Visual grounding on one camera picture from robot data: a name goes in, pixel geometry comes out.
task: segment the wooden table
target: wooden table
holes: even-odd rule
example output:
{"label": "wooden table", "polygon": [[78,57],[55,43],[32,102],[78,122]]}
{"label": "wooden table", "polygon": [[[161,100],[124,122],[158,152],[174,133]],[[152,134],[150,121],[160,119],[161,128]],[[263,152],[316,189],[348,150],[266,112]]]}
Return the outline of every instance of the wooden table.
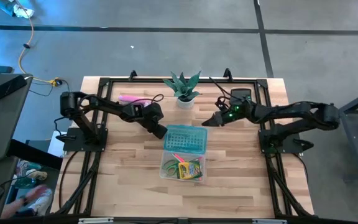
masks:
{"label": "wooden table", "polygon": [[[81,91],[96,93],[99,78],[84,77]],[[255,99],[252,85],[221,86],[226,90],[250,88],[252,99]],[[272,105],[288,104],[283,79],[268,79],[268,87]],[[195,90],[202,95],[196,97],[191,110],[179,109],[173,91],[163,83],[115,83],[112,100],[117,101],[119,95],[152,98],[162,93],[165,98],[160,105],[164,118],[160,124],[201,126],[218,110],[214,103],[221,92],[212,83],[199,83]],[[291,119],[278,122],[289,123]],[[161,179],[159,169],[163,141],[149,134],[139,124],[126,123],[110,114],[107,127],[108,142],[101,157],[92,216],[274,217],[266,163],[259,149],[259,125],[242,119],[225,127],[207,128],[207,178],[203,183]],[[63,160],[61,173],[69,156]],[[83,158],[84,153],[79,152],[69,165],[63,181],[63,203],[78,185]],[[283,154],[283,165],[289,189],[304,208],[313,213],[302,163],[294,155]],[[51,211],[58,210],[59,184],[60,179]],[[86,196],[87,193],[84,194],[82,207],[86,203]],[[284,211],[281,190],[278,190],[278,197],[280,208]]]}

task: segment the gray floor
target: gray floor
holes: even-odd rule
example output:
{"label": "gray floor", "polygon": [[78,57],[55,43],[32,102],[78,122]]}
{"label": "gray floor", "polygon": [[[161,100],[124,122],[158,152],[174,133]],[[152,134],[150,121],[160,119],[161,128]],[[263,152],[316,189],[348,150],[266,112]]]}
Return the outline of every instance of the gray floor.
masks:
{"label": "gray floor", "polygon": [[[257,29],[251,0],[67,0],[23,1],[43,26],[192,27]],[[266,29],[358,30],[358,0],[260,0]],[[27,21],[0,11],[0,24]],[[0,30],[0,65],[17,73],[17,57],[29,31]],[[275,78],[284,78],[290,102],[333,102],[340,107],[358,96],[358,35],[267,35]],[[168,75],[174,72],[267,77],[259,34],[38,31],[24,68],[40,78],[62,77],[79,90],[85,75]],[[47,92],[44,86],[32,86]],[[29,94],[15,138],[48,139],[59,117],[58,96]],[[60,129],[68,127],[62,121]],[[317,215],[358,221],[358,161],[342,128],[301,135],[315,143],[305,153]]]}

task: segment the black cable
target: black cable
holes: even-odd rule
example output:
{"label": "black cable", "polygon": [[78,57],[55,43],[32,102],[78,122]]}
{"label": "black cable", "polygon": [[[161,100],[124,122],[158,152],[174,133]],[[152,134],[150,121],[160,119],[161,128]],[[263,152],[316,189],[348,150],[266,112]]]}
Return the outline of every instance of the black cable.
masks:
{"label": "black cable", "polygon": [[83,102],[85,99],[87,99],[87,98],[89,98],[89,97],[92,97],[92,96],[99,98],[99,97],[96,96],[95,94],[86,95],[86,96],[82,97],[82,98],[78,101],[78,107],[79,107],[79,108],[83,108],[84,106],[82,105],[82,102]]}
{"label": "black cable", "polygon": [[61,119],[65,119],[66,117],[61,117],[58,119],[55,119],[53,122],[55,123],[55,130],[59,132],[59,135],[62,135],[62,133],[59,131],[59,129],[57,128],[57,121],[60,121]]}
{"label": "black cable", "polygon": [[70,86],[69,86],[68,82],[67,82],[66,80],[62,80],[62,79],[61,79],[61,81],[64,82],[64,83],[66,83],[68,91],[71,92]]}
{"label": "black cable", "polygon": [[50,93],[52,92],[52,90],[53,90],[53,85],[50,85],[50,91],[49,91],[49,93],[48,93],[47,95],[44,95],[44,94],[41,94],[41,93],[37,93],[37,92],[32,91],[32,90],[29,90],[29,91],[32,92],[32,93],[35,93],[35,94],[37,94],[37,95],[39,95],[39,96],[49,96]]}
{"label": "black cable", "polygon": [[153,102],[160,102],[160,101],[162,101],[163,99],[164,99],[164,95],[160,93],[160,94],[155,95],[152,99],[150,99],[150,98],[137,99],[137,100],[134,100],[134,101],[132,101],[132,102],[129,102],[129,103],[123,105],[123,106],[131,105],[131,104],[133,104],[133,103],[135,103],[135,102],[138,102],[138,101],[141,101],[141,100],[150,100],[150,101],[153,103]]}
{"label": "black cable", "polygon": [[62,178],[60,179],[60,185],[59,185],[59,209],[62,208],[62,186],[63,186],[63,179],[65,178],[65,174],[68,168],[68,165],[70,164],[71,160],[74,158],[75,154],[77,154],[77,152],[74,152],[70,158],[68,158],[67,163],[65,168],[63,169],[62,172]]}
{"label": "black cable", "polygon": [[226,100],[230,100],[230,98],[228,98],[226,96],[218,97],[218,101],[220,102],[220,104],[224,105],[226,108],[229,108],[229,105],[225,104]]}
{"label": "black cable", "polygon": [[213,80],[211,77],[209,79],[222,91],[223,96],[225,96],[224,94],[226,93],[227,95],[229,95],[229,96],[231,96],[231,97],[233,97],[233,98],[235,98],[235,99],[237,99],[239,101],[243,101],[242,99],[237,98],[237,97],[233,96],[232,94],[228,93],[226,90],[224,90],[224,88],[222,88],[218,83],[216,83],[216,81]]}
{"label": "black cable", "polygon": [[28,174],[26,174],[26,175],[24,175],[24,176],[22,176],[22,177],[16,177],[16,178],[13,178],[13,179],[11,179],[11,180],[7,180],[7,181],[1,183],[1,184],[0,184],[0,187],[3,186],[3,185],[6,184],[6,183],[12,182],[13,180],[18,180],[18,179],[27,177],[28,175],[30,175],[30,174],[32,174],[32,173],[34,173],[34,172],[37,172],[37,171],[40,171],[40,170],[35,170],[35,171],[32,171],[32,172],[29,172]]}
{"label": "black cable", "polygon": [[301,163],[303,164],[303,167],[305,168],[306,181],[307,181],[307,183],[309,184],[308,168],[306,167],[305,162],[303,162],[303,159],[302,159],[298,154],[293,153],[293,155],[294,155],[296,158],[298,158],[298,159],[301,161]]}

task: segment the pink marker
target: pink marker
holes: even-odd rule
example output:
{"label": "pink marker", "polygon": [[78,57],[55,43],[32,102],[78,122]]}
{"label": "pink marker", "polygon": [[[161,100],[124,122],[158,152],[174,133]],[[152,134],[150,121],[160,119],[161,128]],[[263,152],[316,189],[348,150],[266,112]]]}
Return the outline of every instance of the pink marker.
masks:
{"label": "pink marker", "polygon": [[177,158],[180,162],[186,162],[184,159],[182,159],[178,154],[174,154],[175,158]]}
{"label": "pink marker", "polygon": [[136,101],[135,103],[137,104],[143,104],[144,106],[148,106],[150,104],[150,100],[140,100],[140,99],[143,99],[143,98],[139,98],[137,96],[131,96],[131,95],[120,95],[118,96],[118,100],[121,100],[125,103],[130,103],[130,102],[133,102],[135,100],[139,100],[139,101]]}

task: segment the hand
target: hand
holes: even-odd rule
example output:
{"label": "hand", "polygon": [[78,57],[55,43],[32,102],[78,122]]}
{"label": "hand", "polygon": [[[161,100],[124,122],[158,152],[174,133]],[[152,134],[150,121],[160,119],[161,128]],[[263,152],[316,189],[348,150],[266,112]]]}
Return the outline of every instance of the hand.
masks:
{"label": "hand", "polygon": [[47,189],[48,187],[44,184],[36,186],[36,188],[30,190],[25,195],[25,197],[28,199],[29,202],[32,202],[34,200],[37,200],[42,195],[42,193],[44,193]]}

